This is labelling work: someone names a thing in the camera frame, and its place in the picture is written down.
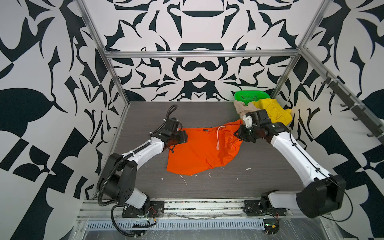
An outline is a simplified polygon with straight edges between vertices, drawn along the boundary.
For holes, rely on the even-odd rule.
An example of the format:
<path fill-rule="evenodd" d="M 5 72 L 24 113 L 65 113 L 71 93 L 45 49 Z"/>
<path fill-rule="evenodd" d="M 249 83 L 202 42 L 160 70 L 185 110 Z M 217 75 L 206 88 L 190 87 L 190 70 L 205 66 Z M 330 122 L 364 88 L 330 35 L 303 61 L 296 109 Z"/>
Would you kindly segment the beige shorts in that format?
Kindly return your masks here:
<path fill-rule="evenodd" d="M 236 109 L 236 112 L 237 114 L 239 115 L 240 119 L 242 120 L 243 117 L 247 114 L 247 113 L 252 113 L 252 112 L 255 112 L 255 111 L 259 111 L 260 109 L 257 108 L 254 104 L 250 103 L 248 105 L 245 105 L 245 103 L 243 102 L 240 102 L 240 101 L 234 101 L 234 106 L 235 106 L 235 109 Z"/>

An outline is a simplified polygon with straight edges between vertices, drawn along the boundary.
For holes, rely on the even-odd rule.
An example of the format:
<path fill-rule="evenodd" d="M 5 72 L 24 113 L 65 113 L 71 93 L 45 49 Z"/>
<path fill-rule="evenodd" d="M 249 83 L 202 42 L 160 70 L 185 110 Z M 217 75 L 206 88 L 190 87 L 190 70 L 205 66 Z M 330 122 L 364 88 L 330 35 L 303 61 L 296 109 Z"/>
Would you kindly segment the orange shorts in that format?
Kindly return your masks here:
<path fill-rule="evenodd" d="M 214 128 L 185 129 L 188 141 L 169 152 L 167 171 L 192 176 L 226 166 L 240 151 L 243 141 L 235 132 L 242 125 L 237 120 Z"/>

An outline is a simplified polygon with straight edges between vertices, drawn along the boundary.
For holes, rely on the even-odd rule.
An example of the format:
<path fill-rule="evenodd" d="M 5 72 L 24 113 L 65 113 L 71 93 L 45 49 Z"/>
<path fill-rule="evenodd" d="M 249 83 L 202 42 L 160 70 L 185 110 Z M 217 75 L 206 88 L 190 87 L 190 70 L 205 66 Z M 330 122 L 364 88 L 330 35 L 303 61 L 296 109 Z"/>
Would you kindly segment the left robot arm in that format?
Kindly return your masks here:
<path fill-rule="evenodd" d="M 167 119 L 144 144 L 122 155 L 111 154 L 97 183 L 98 205 L 119 204 L 146 212 L 150 197 L 136 188 L 137 172 L 153 157 L 188 141 L 180 124 L 176 118 Z"/>

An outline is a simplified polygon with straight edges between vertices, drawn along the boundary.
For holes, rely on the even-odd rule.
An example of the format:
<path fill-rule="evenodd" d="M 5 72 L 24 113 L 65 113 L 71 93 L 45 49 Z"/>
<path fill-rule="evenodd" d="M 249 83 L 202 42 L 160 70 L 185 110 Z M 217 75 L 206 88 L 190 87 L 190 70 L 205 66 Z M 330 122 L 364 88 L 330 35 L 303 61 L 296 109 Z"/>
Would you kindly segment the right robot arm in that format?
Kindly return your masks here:
<path fill-rule="evenodd" d="M 244 124 L 235 137 L 255 143 L 263 139 L 277 149 L 298 174 L 304 188 L 300 192 L 269 191 L 263 193 L 256 210 L 260 213 L 278 209 L 299 210 L 313 219 L 339 210 L 347 194 L 346 181 L 332 175 L 317 163 L 294 139 L 281 122 L 272 123 L 267 111 L 243 116 Z"/>

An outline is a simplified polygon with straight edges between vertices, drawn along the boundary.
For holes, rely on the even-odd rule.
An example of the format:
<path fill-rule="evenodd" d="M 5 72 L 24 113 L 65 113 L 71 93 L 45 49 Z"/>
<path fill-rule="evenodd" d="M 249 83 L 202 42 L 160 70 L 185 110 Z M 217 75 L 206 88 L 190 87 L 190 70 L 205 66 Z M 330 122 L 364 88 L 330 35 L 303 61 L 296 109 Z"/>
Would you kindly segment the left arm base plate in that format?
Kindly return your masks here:
<path fill-rule="evenodd" d="M 148 217 L 156 218 L 164 213 L 165 202 L 164 201 L 147 201 L 142 208 L 137 209 L 133 206 L 125 207 L 123 209 L 123 218 L 139 218 Z"/>

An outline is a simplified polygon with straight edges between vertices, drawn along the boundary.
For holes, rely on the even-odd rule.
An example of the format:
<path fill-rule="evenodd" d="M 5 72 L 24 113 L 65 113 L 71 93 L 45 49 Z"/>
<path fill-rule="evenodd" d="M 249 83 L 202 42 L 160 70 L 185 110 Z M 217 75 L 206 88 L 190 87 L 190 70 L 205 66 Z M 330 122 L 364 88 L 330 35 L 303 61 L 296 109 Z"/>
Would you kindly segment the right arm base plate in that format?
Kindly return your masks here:
<path fill-rule="evenodd" d="M 285 216 L 286 209 L 263 208 L 260 200 L 244 200 L 243 212 L 248 217 L 255 216 Z"/>

